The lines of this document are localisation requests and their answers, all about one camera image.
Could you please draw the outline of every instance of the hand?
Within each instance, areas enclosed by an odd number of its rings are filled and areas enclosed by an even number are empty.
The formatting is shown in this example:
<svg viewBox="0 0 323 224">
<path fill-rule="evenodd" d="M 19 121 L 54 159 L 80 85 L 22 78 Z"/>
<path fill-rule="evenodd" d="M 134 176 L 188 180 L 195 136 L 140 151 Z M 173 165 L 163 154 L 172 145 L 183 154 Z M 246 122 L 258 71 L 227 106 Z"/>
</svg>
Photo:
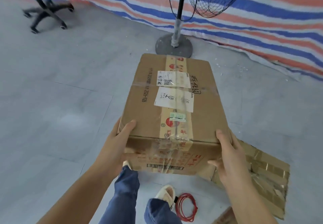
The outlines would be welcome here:
<svg viewBox="0 0 323 224">
<path fill-rule="evenodd" d="M 221 130 L 216 131 L 216 137 L 221 143 L 222 159 L 209 160 L 208 163 L 217 167 L 220 180 L 226 190 L 241 185 L 252 185 L 251 176 L 246 164 L 245 152 L 236 137 L 232 137 L 233 146 L 229 138 Z"/>
<path fill-rule="evenodd" d="M 107 137 L 98 157 L 91 166 L 96 172 L 103 176 L 114 179 L 122 170 L 122 164 L 125 160 L 124 149 L 130 132 L 136 127 L 137 122 L 132 120 L 127 123 L 123 130 L 117 135 L 120 118 L 114 125 L 110 135 Z"/>
</svg>

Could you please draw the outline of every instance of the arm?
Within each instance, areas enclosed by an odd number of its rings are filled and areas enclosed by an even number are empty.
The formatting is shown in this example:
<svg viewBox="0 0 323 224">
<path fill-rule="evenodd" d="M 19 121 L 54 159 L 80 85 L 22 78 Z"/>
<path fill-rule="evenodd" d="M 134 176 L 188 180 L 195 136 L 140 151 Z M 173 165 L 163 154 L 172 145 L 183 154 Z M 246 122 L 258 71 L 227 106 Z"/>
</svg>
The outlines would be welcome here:
<svg viewBox="0 0 323 224">
<path fill-rule="evenodd" d="M 222 160 L 211 160 L 209 163 L 217 167 L 237 222 L 239 224 L 277 224 L 252 185 L 244 150 L 238 140 L 234 137 L 233 147 L 229 138 L 220 130 L 216 131 L 216 137 L 221 143 Z"/>
<path fill-rule="evenodd" d="M 85 172 L 39 220 L 38 224 L 88 224 L 112 180 L 121 172 L 123 151 L 133 120 L 117 134 L 119 120 L 107 137 L 94 164 Z"/>
</svg>

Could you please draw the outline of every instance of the green sticker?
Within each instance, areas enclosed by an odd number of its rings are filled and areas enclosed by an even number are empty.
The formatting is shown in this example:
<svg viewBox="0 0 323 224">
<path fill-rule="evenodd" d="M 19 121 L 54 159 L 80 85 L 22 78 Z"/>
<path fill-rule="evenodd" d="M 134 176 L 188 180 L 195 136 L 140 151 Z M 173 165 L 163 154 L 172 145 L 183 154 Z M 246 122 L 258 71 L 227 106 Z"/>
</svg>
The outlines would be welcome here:
<svg viewBox="0 0 323 224">
<path fill-rule="evenodd" d="M 169 116 L 169 120 L 171 121 L 179 121 L 179 122 L 186 122 L 186 114 L 171 112 Z"/>
</svg>

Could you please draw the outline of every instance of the chair base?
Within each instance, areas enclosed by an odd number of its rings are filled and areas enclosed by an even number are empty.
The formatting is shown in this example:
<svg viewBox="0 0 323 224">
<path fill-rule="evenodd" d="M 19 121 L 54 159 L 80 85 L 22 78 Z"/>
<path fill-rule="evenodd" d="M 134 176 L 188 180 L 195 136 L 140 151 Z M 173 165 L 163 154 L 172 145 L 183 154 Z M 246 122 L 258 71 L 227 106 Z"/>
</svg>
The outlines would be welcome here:
<svg viewBox="0 0 323 224">
<path fill-rule="evenodd" d="M 38 14 L 36 16 L 34 22 L 32 23 L 32 25 L 30 26 L 32 33 L 34 33 L 34 34 L 39 33 L 39 31 L 36 29 L 37 25 L 40 23 L 40 21 L 42 19 L 44 19 L 48 16 L 57 20 L 60 23 L 61 29 L 64 29 L 64 30 L 67 29 L 67 25 L 65 24 L 65 22 L 61 18 L 59 18 L 55 14 L 55 12 L 57 12 L 61 9 L 68 9 L 70 12 L 73 12 L 74 7 L 71 3 L 56 5 L 53 3 L 52 0 L 46 0 L 45 2 L 43 2 L 43 0 L 36 0 L 36 1 L 39 3 L 40 7 L 23 10 L 24 16 L 26 16 L 27 18 L 32 17 L 31 13 Z"/>
</svg>

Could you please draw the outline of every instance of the shoe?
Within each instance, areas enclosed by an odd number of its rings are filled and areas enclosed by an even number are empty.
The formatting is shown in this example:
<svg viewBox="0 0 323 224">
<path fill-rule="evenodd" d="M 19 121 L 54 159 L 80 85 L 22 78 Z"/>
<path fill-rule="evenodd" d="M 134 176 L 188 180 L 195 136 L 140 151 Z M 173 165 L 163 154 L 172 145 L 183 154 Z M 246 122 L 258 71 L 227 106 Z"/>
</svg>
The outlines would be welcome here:
<svg viewBox="0 0 323 224">
<path fill-rule="evenodd" d="M 130 167 L 130 164 L 129 164 L 129 162 L 127 160 L 126 161 L 123 161 L 123 165 L 122 166 L 124 167 L 126 165 L 129 167 L 129 169 L 132 170 L 132 168 Z"/>
<path fill-rule="evenodd" d="M 166 201 L 169 205 L 169 208 L 172 209 L 175 197 L 175 189 L 171 185 L 165 185 L 159 190 L 155 198 Z"/>
</svg>

